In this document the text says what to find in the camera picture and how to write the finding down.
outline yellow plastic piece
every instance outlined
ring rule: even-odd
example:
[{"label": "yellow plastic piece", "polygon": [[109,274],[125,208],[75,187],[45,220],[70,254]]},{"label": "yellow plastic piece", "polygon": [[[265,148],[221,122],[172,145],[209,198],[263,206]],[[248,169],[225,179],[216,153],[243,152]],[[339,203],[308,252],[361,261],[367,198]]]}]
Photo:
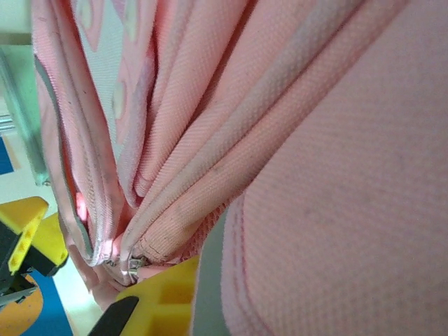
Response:
[{"label": "yellow plastic piece", "polygon": [[117,301],[139,298],[121,336],[187,335],[198,263],[191,258],[121,292]]},{"label": "yellow plastic piece", "polygon": [[22,233],[13,254],[8,260],[8,268],[12,275],[20,269],[47,209],[48,203],[40,197],[30,197],[0,204],[0,221],[15,234]]},{"label": "yellow plastic piece", "polygon": [[33,246],[56,266],[67,259],[69,253],[65,248],[58,213],[42,220],[34,235]]}]

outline yellow plastic block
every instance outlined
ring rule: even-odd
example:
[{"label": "yellow plastic block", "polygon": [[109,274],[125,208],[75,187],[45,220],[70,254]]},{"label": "yellow plastic block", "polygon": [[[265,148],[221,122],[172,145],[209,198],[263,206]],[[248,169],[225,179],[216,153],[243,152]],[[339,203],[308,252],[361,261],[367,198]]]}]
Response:
[{"label": "yellow plastic block", "polygon": [[8,261],[11,274],[20,269],[47,209],[48,203],[40,197],[30,197],[0,204],[0,221],[15,234],[22,233]]},{"label": "yellow plastic block", "polygon": [[198,263],[191,258],[121,292],[117,301],[139,298],[121,335],[187,335]]},{"label": "yellow plastic block", "polygon": [[34,235],[33,246],[56,266],[67,259],[69,253],[60,230],[58,213],[42,220]]}]

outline blue surface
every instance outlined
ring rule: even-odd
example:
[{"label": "blue surface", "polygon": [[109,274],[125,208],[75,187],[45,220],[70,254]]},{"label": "blue surface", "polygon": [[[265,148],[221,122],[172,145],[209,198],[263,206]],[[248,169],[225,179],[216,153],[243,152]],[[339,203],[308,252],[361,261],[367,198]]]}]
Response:
[{"label": "blue surface", "polygon": [[14,172],[3,138],[0,137],[0,175]]},{"label": "blue surface", "polygon": [[37,271],[30,275],[41,289],[43,307],[36,322],[22,336],[73,335],[53,279],[44,277]]}]

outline pink backpack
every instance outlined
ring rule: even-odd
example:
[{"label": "pink backpack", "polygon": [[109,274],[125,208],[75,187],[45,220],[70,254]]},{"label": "pink backpack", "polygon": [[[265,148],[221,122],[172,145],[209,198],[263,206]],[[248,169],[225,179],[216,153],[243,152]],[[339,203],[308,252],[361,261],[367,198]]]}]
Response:
[{"label": "pink backpack", "polygon": [[392,314],[403,297],[446,313],[442,2],[33,1],[45,158],[102,307],[198,254],[234,201],[233,335],[427,330]]}]

